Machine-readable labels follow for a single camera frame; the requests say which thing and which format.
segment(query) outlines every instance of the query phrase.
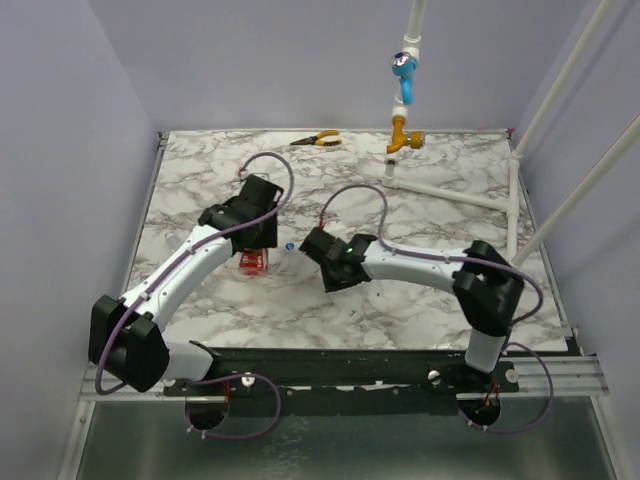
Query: blue faucet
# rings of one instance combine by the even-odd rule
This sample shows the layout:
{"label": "blue faucet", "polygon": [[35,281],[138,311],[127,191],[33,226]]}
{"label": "blue faucet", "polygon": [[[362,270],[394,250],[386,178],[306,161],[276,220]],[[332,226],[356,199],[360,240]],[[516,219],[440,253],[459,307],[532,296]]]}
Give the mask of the blue faucet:
{"label": "blue faucet", "polygon": [[400,80],[402,103],[404,105],[413,103],[413,72],[417,66],[418,61],[416,58],[406,52],[396,53],[391,59],[391,71]]}

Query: metal floor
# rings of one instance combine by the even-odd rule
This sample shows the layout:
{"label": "metal floor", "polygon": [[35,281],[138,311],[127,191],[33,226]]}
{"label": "metal floor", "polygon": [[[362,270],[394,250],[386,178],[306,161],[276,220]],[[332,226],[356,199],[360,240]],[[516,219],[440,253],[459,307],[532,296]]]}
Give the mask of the metal floor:
{"label": "metal floor", "polygon": [[[496,426],[526,423],[544,399],[505,401]],[[605,480],[615,478],[588,398],[557,398],[541,427],[520,435],[477,432],[454,417],[285,417],[249,441],[186,433],[183,407],[164,402],[96,405],[83,480]],[[265,419],[232,419],[238,432]]]}

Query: yellow-handled pliers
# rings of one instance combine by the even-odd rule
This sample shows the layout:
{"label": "yellow-handled pliers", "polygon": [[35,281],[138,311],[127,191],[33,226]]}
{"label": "yellow-handled pliers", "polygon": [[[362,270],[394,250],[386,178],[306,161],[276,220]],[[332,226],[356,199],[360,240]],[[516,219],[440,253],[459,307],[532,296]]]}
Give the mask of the yellow-handled pliers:
{"label": "yellow-handled pliers", "polygon": [[336,135],[340,135],[340,132],[338,130],[325,130],[324,132],[320,132],[312,137],[307,137],[295,142],[291,142],[289,145],[320,145],[322,147],[335,147],[336,145],[340,145],[342,143],[342,140],[340,140],[339,138],[337,140],[329,141],[321,139],[324,137],[334,137]]}

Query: marble surface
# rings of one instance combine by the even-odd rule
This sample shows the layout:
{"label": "marble surface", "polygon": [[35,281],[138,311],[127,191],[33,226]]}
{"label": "marble surface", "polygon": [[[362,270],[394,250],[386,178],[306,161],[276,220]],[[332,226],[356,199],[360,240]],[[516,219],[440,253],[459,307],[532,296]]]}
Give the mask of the marble surface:
{"label": "marble surface", "polygon": [[[296,173],[293,199],[279,215],[279,243],[297,245],[317,224],[326,199],[350,183],[376,184],[383,170],[386,134],[343,132],[338,147],[291,147],[307,135],[292,131],[175,132],[160,168],[135,260],[131,285],[153,272],[171,253],[167,236],[184,240],[200,212],[236,194],[235,172],[250,155],[274,151]],[[428,135],[421,150],[405,149],[396,173],[494,199],[508,196],[509,145],[503,134]],[[267,173],[285,187],[287,176],[275,161],[261,158],[252,173]],[[467,247],[474,239],[504,254],[506,216],[471,205],[401,190],[386,191],[390,214],[387,239],[430,248]],[[368,190],[351,190],[329,208],[327,221],[339,219],[347,235],[374,233],[381,203]],[[520,233],[531,222],[522,200]],[[370,282],[327,294],[318,267],[297,250],[270,251],[269,274],[248,277],[238,256],[209,275],[178,309],[165,336],[211,346],[352,349],[464,349],[469,326],[454,296],[396,281]],[[558,311],[539,254],[523,269],[545,290],[538,315],[520,324],[513,339],[537,350],[566,350]],[[531,307],[527,288],[520,310]]]}

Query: light purple wall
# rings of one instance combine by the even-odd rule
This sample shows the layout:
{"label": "light purple wall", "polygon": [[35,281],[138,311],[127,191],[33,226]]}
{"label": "light purple wall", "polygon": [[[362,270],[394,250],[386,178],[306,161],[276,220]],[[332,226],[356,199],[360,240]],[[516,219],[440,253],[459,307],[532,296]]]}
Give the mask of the light purple wall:
{"label": "light purple wall", "polygon": [[[619,1],[525,157],[523,175],[539,221],[640,112],[638,52],[640,2]],[[516,139],[540,98],[527,109]],[[640,474],[640,143],[546,244],[569,321],[580,327],[581,342],[602,362]]]}
{"label": "light purple wall", "polygon": [[[90,0],[160,129],[386,127],[410,0]],[[515,127],[586,0],[431,0],[411,125]]]}
{"label": "light purple wall", "polygon": [[55,478],[157,135],[85,0],[0,2],[0,478]]}

